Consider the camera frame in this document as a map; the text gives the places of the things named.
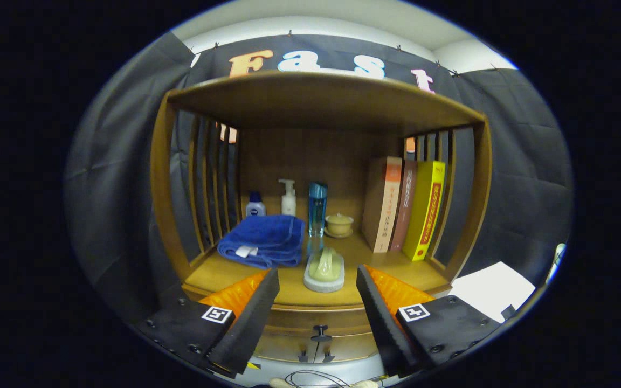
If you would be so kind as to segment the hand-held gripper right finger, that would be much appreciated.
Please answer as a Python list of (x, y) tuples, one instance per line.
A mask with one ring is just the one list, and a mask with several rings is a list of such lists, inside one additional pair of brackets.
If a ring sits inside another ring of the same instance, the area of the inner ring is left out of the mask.
[(367, 265), (359, 265), (356, 287), (390, 376), (438, 368), (473, 349), (500, 326), (457, 296), (435, 298)]

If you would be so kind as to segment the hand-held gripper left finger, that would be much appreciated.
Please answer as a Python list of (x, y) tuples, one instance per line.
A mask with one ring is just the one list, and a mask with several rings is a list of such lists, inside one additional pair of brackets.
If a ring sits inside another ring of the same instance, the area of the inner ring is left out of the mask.
[(200, 301), (174, 302), (136, 329), (188, 366), (234, 378), (248, 366), (278, 292), (278, 270), (269, 268)]

